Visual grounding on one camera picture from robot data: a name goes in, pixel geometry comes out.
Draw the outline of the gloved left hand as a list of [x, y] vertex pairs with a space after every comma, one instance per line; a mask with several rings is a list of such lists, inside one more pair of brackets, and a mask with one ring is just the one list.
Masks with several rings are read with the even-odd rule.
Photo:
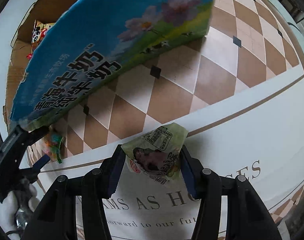
[[[28, 187], [28, 192], [31, 193], [31, 197], [28, 200], [28, 208], [31, 212], [34, 212], [40, 203], [40, 200], [37, 198], [37, 190], [34, 185], [27, 184], [27, 179], [23, 179], [22, 182]], [[15, 222], [15, 213], [18, 208], [17, 197], [14, 191], [10, 191], [0, 205], [0, 227], [5, 233], [10, 232], [8, 235], [9, 239], [21, 239]]]

